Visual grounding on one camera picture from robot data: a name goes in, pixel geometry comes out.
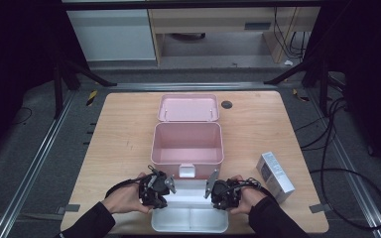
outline white box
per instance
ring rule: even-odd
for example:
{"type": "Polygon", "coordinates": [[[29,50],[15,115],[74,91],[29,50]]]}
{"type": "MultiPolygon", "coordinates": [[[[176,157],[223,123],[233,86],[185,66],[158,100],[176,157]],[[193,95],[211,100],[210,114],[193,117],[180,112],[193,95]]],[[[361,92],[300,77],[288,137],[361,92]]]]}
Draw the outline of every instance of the white box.
{"type": "Polygon", "coordinates": [[[228,212],[213,208],[205,199],[205,179],[175,180],[176,193],[164,196],[167,207],[153,209],[151,225],[158,232],[222,233],[228,228],[228,212]]]}
{"type": "Polygon", "coordinates": [[[295,190],[292,182],[289,180],[272,152],[262,154],[256,169],[258,169],[268,190],[278,203],[286,200],[295,190]]]}

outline robotic hand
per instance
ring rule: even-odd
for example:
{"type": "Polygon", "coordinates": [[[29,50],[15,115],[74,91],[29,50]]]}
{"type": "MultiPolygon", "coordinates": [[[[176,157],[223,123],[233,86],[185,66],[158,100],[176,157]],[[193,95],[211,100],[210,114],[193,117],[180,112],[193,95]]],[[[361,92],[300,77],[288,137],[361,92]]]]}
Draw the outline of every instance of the robotic hand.
{"type": "Polygon", "coordinates": [[[119,182],[118,184],[112,186],[106,193],[106,196],[109,196],[116,189],[131,184],[134,182],[139,182],[139,198],[142,199],[142,204],[145,206],[153,206],[156,208],[164,208],[167,206],[166,200],[163,198],[163,195],[176,193],[175,181],[173,176],[167,177],[166,173],[157,171],[152,166],[148,166],[148,169],[151,170],[151,174],[135,178],[127,179],[119,182]]]}
{"type": "Polygon", "coordinates": [[[215,170],[206,181],[205,199],[211,194],[211,202],[214,208],[225,210],[229,207],[237,207],[241,199],[241,187],[251,186],[263,192],[268,192],[261,183],[254,179],[247,180],[221,180],[218,178],[219,171],[215,170]]]}

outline black stand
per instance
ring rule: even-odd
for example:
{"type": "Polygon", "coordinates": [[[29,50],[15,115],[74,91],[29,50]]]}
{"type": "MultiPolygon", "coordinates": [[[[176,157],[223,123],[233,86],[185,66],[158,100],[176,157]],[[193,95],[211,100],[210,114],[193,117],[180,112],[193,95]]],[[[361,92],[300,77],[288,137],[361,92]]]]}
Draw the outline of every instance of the black stand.
{"type": "MultiPolygon", "coordinates": [[[[38,20],[38,23],[36,25],[36,31],[39,35],[40,41],[43,43],[44,50],[46,51],[47,55],[50,57],[51,61],[53,62],[55,66],[54,67],[55,98],[56,98],[55,118],[58,118],[61,114],[61,111],[64,108],[62,79],[69,90],[79,89],[80,82],[75,75],[78,72],[87,76],[91,80],[96,81],[97,83],[99,83],[100,85],[104,87],[116,86],[117,83],[109,82],[99,77],[98,75],[94,74],[93,72],[91,72],[89,68],[84,68],[84,66],[73,62],[73,60],[70,60],[66,56],[64,51],[62,50],[60,46],[60,42],[58,41],[58,39],[56,39],[55,35],[53,34],[51,26],[49,26],[49,24],[46,24],[46,21],[45,21],[46,19],[44,19],[46,16],[51,18],[51,16],[53,15],[46,14],[45,11],[43,11],[42,14],[40,15],[41,16],[39,16],[39,14],[36,15],[36,19],[38,20]]],[[[66,20],[68,20],[66,13],[63,13],[63,16],[59,15],[58,17],[65,18],[66,20]]]]}
{"type": "Polygon", "coordinates": [[[341,37],[337,28],[340,27],[341,19],[346,17],[345,11],[351,1],[344,5],[322,6],[304,60],[278,77],[264,83],[278,84],[297,72],[306,71],[302,84],[304,87],[314,86],[319,79],[319,108],[323,115],[327,116],[328,58],[336,50],[335,45],[337,45],[338,39],[341,37]]]}

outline black sleeve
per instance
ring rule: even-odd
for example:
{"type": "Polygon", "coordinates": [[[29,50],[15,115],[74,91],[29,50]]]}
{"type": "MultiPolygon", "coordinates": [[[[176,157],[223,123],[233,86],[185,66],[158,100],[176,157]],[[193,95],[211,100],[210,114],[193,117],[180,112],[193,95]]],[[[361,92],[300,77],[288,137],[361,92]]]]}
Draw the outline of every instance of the black sleeve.
{"type": "Polygon", "coordinates": [[[111,230],[115,221],[106,209],[98,202],[83,214],[70,228],[55,238],[102,238],[111,230]]]}
{"type": "Polygon", "coordinates": [[[309,237],[270,197],[265,197],[252,207],[249,225],[262,238],[309,237]]]}

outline person's arm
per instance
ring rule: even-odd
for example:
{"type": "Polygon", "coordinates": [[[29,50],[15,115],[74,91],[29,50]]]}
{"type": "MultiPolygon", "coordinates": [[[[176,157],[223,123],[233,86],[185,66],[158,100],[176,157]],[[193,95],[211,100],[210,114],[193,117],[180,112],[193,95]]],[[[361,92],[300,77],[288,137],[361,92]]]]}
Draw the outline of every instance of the person's arm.
{"type": "MultiPolygon", "coordinates": [[[[243,180],[242,176],[233,179],[243,180]]],[[[305,238],[309,235],[281,209],[274,198],[252,187],[242,187],[239,206],[231,214],[249,215],[249,225],[262,238],[305,238]]]]}
{"type": "Polygon", "coordinates": [[[114,226],[111,213],[98,202],[83,214],[70,228],[61,232],[55,238],[101,238],[114,226]]]}
{"type": "Polygon", "coordinates": [[[85,212],[70,228],[54,238],[102,238],[115,225],[112,214],[131,211],[148,213],[151,207],[141,204],[138,189],[139,185],[136,183],[116,189],[85,212]]]}
{"type": "Polygon", "coordinates": [[[305,238],[309,235],[270,197],[260,200],[249,212],[249,225],[262,238],[305,238]]]}

